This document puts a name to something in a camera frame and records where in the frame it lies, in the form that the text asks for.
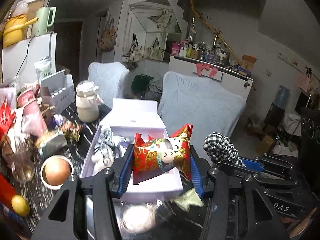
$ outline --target jug lid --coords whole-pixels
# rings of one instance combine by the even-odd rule
[[[94,94],[95,86],[93,81],[83,80],[81,81],[76,88],[77,96],[91,96]]]

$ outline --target green pitcher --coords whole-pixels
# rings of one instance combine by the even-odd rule
[[[40,36],[48,33],[48,28],[53,26],[54,17],[56,15],[56,7],[41,7],[36,11],[36,17],[39,21],[32,26],[31,37]],[[51,23],[49,24],[49,16],[52,12]]]

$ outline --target yellow pan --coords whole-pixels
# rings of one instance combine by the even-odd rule
[[[7,21],[3,33],[3,48],[22,41],[24,38],[24,29],[37,22],[39,18],[33,18],[27,22],[26,15],[20,15]]]

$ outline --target white lidded jug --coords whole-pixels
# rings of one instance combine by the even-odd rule
[[[80,121],[88,123],[99,117],[99,105],[103,100],[96,93],[99,87],[89,80],[81,81],[76,87],[76,107]]]

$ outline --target chair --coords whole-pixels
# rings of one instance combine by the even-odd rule
[[[89,65],[90,81],[100,87],[99,96],[108,107],[112,109],[113,98],[123,98],[125,79],[129,70],[120,62],[98,63]]]
[[[158,114],[169,135],[186,123],[192,124],[190,144],[200,158],[210,162],[203,150],[205,138],[212,132],[229,136],[244,107],[245,100],[241,96],[225,90],[210,78],[167,72]]]

